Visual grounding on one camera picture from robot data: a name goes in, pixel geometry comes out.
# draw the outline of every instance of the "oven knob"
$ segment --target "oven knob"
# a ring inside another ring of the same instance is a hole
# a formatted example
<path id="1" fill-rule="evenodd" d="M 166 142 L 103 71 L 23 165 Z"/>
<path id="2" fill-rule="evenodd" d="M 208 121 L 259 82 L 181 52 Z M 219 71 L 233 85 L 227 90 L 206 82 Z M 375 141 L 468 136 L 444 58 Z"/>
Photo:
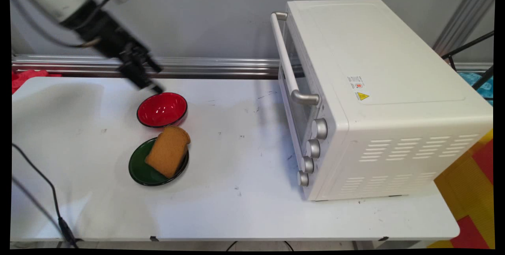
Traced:
<path id="1" fill-rule="evenodd" d="M 298 171 L 298 185 L 307 187 L 309 185 L 309 176 L 307 173 Z"/>
<path id="2" fill-rule="evenodd" d="M 326 120 L 315 119 L 312 121 L 312 136 L 319 140 L 326 139 L 328 135 L 328 127 L 326 126 Z"/>
<path id="3" fill-rule="evenodd" d="M 318 140 L 308 140 L 305 145 L 305 151 L 307 152 L 307 156 L 309 158 L 318 158 L 319 157 L 319 141 Z"/>
<path id="4" fill-rule="evenodd" d="M 308 156 L 303 157 L 303 167 L 302 171 L 305 173 L 314 172 L 314 161 Z"/>

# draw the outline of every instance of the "warning label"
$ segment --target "warning label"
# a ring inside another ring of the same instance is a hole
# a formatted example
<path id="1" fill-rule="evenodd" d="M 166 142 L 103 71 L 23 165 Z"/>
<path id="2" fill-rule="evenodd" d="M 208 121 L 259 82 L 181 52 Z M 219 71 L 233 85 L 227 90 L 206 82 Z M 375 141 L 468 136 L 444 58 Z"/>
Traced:
<path id="1" fill-rule="evenodd" d="M 357 92 L 357 97 L 359 98 L 359 100 L 363 100 L 367 97 L 370 97 L 370 95 L 366 95 L 366 94 L 363 94 L 361 92 Z"/>

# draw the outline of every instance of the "metal rail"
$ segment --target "metal rail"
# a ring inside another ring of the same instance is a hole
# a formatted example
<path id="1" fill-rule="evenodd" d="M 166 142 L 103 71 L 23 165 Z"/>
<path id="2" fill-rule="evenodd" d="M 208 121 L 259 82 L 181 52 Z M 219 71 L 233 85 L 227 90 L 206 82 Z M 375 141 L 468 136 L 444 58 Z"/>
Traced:
<path id="1" fill-rule="evenodd" d="M 229 59 L 229 58 L 155 58 L 163 69 L 155 74 L 146 67 L 151 77 L 167 79 L 277 79 L 278 59 Z M 294 73 L 297 62 L 292 61 Z M 121 77 L 116 68 L 118 59 L 97 56 L 43 56 L 16 55 L 12 57 L 12 70 L 47 70 L 67 77 Z M 492 63 L 456 63 L 458 72 L 485 73 Z"/>

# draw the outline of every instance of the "blue object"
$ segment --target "blue object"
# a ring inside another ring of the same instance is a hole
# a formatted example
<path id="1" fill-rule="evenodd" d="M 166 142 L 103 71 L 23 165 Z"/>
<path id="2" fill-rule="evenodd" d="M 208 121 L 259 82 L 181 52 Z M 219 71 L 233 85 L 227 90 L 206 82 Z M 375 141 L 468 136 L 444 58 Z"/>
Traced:
<path id="1" fill-rule="evenodd" d="M 481 75 L 476 73 L 458 73 L 468 84 L 473 85 L 477 82 Z M 493 82 L 494 76 L 492 76 L 487 82 L 482 84 L 482 86 L 477 90 L 477 92 L 484 98 L 493 98 Z M 488 100 L 489 104 L 493 105 L 492 100 Z"/>

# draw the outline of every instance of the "gray wall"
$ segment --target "gray wall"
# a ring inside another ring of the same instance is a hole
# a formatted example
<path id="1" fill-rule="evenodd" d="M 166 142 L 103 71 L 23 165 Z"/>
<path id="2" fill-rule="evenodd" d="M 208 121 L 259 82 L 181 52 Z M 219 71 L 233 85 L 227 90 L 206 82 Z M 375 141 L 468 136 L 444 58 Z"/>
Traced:
<path id="1" fill-rule="evenodd" d="M 494 3 L 475 27 L 466 43 L 494 30 Z M 493 62 L 494 37 L 491 37 L 454 56 L 456 62 Z"/>
<path id="2" fill-rule="evenodd" d="M 276 58 L 269 21 L 272 11 L 294 0 L 129 0 L 106 5 L 124 26 L 151 48 L 155 56 Z M 432 46 L 462 0 L 383 0 Z M 77 43 L 71 32 L 55 26 L 30 3 L 29 12 L 46 30 Z M 11 5 L 11 40 L 23 54 L 96 54 L 45 41 Z"/>

